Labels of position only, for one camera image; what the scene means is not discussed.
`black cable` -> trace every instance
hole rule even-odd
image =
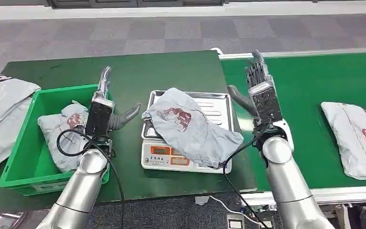
[[[256,219],[264,226],[264,228],[268,228],[266,226],[266,224],[259,218],[259,216],[256,214],[255,211],[253,211],[253,209],[249,206],[249,204],[246,202],[246,200],[242,197],[241,193],[239,192],[239,190],[232,184],[232,182],[230,181],[230,179],[228,178],[227,174],[225,173],[225,168],[226,165],[228,164],[228,162],[238,153],[240,153],[242,150],[246,149],[248,146],[252,145],[254,142],[256,142],[265,132],[266,130],[269,128],[270,123],[266,124],[266,128],[258,135],[258,136],[254,136],[253,139],[246,143],[245,145],[237,148],[235,150],[235,152],[229,156],[229,158],[225,161],[224,163],[224,168],[223,168],[223,174],[226,178],[226,180],[228,181],[229,185],[235,190],[236,194],[241,198],[241,200],[246,204],[246,207],[254,214],[254,216],[256,217]]]
[[[60,146],[60,138],[61,136],[63,136],[65,133],[67,132],[74,132],[74,133],[77,133],[79,134],[80,136],[86,138],[90,144],[88,144],[88,146],[86,146],[82,151],[76,153],[76,154],[68,154],[66,152],[64,152]],[[68,129],[68,130],[64,130],[60,133],[60,135],[58,135],[57,137],[57,148],[58,150],[64,154],[65,156],[78,156],[78,155],[81,155],[83,153],[85,153],[88,149],[88,147],[90,146],[94,146],[96,149],[98,149],[101,154],[103,154],[103,156],[107,159],[107,161],[109,162],[110,164],[110,167],[112,168],[113,172],[114,172],[114,175],[116,176],[116,180],[117,180],[117,183],[118,183],[118,186],[119,186],[119,191],[120,191],[120,196],[121,196],[121,226],[120,228],[123,229],[124,227],[124,191],[122,190],[122,186],[121,186],[121,182],[120,182],[120,179],[119,179],[119,176],[117,174],[117,170],[116,168],[114,167],[112,161],[110,160],[109,156],[107,156],[102,149],[100,149],[100,147],[90,138],[88,137],[85,133],[83,132],[80,132],[80,131],[77,131],[77,130],[72,130],[72,129]]]

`wall baseboard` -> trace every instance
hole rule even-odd
[[[281,1],[231,2],[209,7],[154,7],[57,9],[44,6],[0,6],[0,20],[128,18],[128,17],[199,17],[252,15],[324,15],[366,13],[366,1]]]

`scale label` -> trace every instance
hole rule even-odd
[[[190,164],[189,159],[181,156],[173,156],[171,158],[171,165],[176,166],[188,166]]]
[[[151,154],[170,155],[170,148],[165,146],[151,146]]]

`green conveyor belt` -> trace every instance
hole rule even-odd
[[[293,135],[294,158],[310,188],[366,186],[343,172],[335,136],[320,103],[342,102],[366,109],[366,53],[267,58],[285,120]],[[228,84],[247,94],[246,60],[224,60]],[[246,140],[253,135],[249,115],[234,105]],[[256,149],[248,151],[258,190],[270,190],[265,165]]]

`robotic hand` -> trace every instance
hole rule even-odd
[[[124,114],[113,114],[114,102],[106,98],[110,70],[110,67],[106,67],[102,72],[98,90],[92,98],[86,130],[84,134],[82,133],[91,141],[86,139],[86,144],[81,144],[81,152],[76,154],[82,154],[77,170],[37,229],[85,228],[102,186],[102,177],[108,168],[109,155],[112,151],[110,132],[121,129],[139,113],[141,104],[137,104]],[[66,132],[78,131],[66,130],[58,136],[58,139]]]
[[[286,229],[334,229],[323,215],[298,165],[294,143],[283,119],[272,76],[258,50],[246,69],[249,98],[233,85],[231,97],[254,118],[256,148],[267,166],[267,179]]]

